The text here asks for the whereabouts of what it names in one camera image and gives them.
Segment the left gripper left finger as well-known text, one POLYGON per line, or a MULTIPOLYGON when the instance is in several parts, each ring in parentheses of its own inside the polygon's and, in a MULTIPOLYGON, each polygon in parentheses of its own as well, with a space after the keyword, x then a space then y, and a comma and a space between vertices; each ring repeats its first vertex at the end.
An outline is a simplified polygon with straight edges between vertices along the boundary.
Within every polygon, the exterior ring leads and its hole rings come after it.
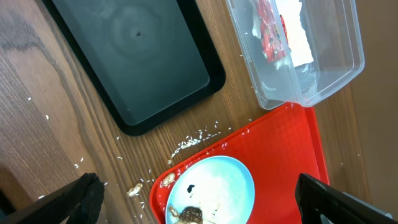
POLYGON ((95 173, 39 199, 31 206, 1 219, 1 224, 95 224, 104 200, 104 183, 95 173))

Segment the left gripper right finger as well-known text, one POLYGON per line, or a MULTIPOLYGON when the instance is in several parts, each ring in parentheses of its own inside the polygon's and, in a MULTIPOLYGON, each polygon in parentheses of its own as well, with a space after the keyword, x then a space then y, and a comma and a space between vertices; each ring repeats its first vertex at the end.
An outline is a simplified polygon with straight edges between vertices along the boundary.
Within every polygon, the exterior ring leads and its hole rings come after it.
POLYGON ((309 174, 299 175, 295 200, 302 223, 392 223, 392 218, 386 213, 309 174))

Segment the light blue plate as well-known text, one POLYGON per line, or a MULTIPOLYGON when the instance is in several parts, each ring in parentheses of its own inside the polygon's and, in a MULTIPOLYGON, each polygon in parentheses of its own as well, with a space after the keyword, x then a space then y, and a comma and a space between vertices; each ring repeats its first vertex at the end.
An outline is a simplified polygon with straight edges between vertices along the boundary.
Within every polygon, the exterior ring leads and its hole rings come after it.
MULTIPOLYGON (((169 185, 179 187, 194 184, 202 187, 201 198, 203 223, 247 223, 251 216, 255 186, 249 169, 229 156, 213 156, 177 172, 175 181, 169 185)), ((170 194, 164 205, 165 222, 176 223, 168 211, 170 194)))

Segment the brown food scraps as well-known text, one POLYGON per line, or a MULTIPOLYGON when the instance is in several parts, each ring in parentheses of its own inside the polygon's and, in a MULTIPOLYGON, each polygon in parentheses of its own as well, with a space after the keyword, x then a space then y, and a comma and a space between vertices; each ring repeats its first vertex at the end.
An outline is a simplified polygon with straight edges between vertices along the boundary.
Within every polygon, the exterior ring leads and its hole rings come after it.
POLYGON ((179 187, 174 185, 170 194, 168 211, 176 223, 203 223, 201 198, 204 194, 202 187, 190 184, 179 187))

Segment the white napkin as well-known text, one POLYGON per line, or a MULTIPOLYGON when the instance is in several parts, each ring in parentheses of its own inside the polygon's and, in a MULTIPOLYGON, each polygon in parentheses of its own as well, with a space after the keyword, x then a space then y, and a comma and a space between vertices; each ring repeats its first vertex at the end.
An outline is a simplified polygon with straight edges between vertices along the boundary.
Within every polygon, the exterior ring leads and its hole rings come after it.
MULTIPOLYGON (((257 2, 258 0, 251 1, 253 7, 252 34, 261 41, 257 2)), ((293 66, 299 67, 312 63, 314 59, 300 18, 302 3, 299 0, 276 1, 275 3, 279 12, 279 19, 282 23, 293 66)), ((280 59, 274 61, 274 63, 276 68, 282 66, 280 59)))

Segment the red snack wrapper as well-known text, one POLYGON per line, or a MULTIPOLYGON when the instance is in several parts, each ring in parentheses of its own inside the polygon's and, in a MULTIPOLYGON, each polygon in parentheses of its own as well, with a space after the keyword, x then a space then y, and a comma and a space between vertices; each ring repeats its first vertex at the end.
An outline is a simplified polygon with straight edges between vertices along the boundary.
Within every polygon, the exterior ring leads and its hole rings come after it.
POLYGON ((270 2, 258 0, 257 12, 260 18, 262 53, 268 62, 274 62, 284 57, 285 53, 270 2))

